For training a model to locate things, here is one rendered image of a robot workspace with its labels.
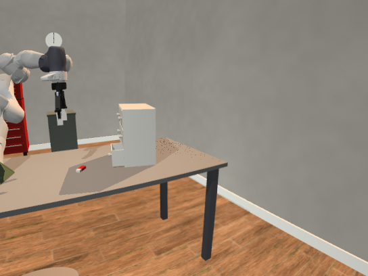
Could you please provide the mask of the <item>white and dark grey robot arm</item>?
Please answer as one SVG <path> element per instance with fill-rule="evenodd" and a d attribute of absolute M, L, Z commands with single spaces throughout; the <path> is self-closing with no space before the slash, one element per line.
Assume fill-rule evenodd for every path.
<path fill-rule="evenodd" d="M 72 60 L 65 54 L 63 47 L 50 46 L 46 54 L 35 51 L 21 51 L 18 55 L 4 53 L 0 55 L 0 162 L 3 163 L 8 126 L 6 121 L 18 124 L 24 118 L 24 110 L 14 96 L 14 83 L 23 83 L 29 76 L 27 68 L 40 68 L 49 72 L 41 77 L 41 81 L 53 83 L 65 82 L 67 72 L 72 67 Z"/>

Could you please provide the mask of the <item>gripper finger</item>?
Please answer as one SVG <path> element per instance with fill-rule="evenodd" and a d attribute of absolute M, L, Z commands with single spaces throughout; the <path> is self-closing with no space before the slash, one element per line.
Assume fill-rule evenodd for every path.
<path fill-rule="evenodd" d="M 63 101 L 62 101 L 62 118 L 63 120 L 67 120 L 67 115 L 66 115 L 66 102 L 65 102 L 65 97 L 63 96 Z"/>
<path fill-rule="evenodd" d="M 62 119 L 62 101 L 64 94 L 62 93 L 62 98 L 60 100 L 60 92 L 55 92 L 55 112 L 57 116 L 57 125 L 63 125 Z"/>

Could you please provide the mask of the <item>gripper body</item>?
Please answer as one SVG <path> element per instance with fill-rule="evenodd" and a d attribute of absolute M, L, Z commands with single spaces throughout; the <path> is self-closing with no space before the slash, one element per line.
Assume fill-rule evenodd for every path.
<path fill-rule="evenodd" d="M 66 83 L 52 83 L 51 88 L 52 90 L 56 90 L 56 92 L 60 92 L 60 97 L 62 98 L 63 91 L 61 89 L 66 89 Z"/>

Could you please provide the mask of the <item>white chest of drawers with wooden top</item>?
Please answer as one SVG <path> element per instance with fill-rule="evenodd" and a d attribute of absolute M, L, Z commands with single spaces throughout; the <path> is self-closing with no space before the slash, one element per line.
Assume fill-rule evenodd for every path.
<path fill-rule="evenodd" d="M 124 167 L 156 165 L 156 109 L 145 103 L 123 110 Z"/>

